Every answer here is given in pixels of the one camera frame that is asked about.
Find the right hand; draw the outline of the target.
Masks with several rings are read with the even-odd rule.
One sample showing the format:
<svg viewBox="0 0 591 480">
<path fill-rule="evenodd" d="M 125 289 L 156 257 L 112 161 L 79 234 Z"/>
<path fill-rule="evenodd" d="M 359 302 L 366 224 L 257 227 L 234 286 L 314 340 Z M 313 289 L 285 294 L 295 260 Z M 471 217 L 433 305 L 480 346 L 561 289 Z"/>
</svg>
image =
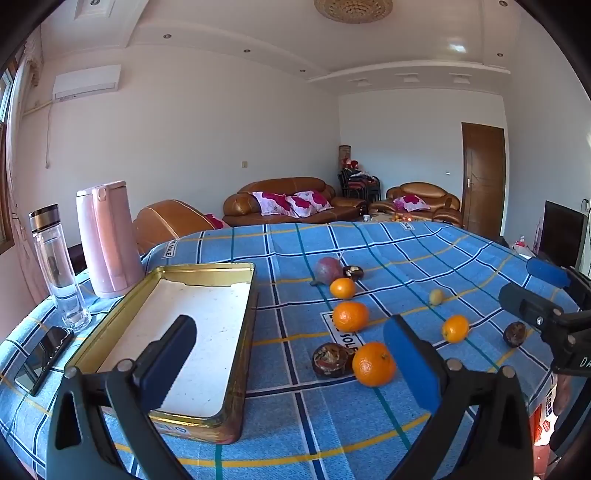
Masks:
<svg viewBox="0 0 591 480">
<path fill-rule="evenodd" d="M 556 375 L 555 398 L 553 401 L 553 412 L 559 417 L 568 407 L 571 397 L 571 377 L 568 375 Z"/>
</svg>

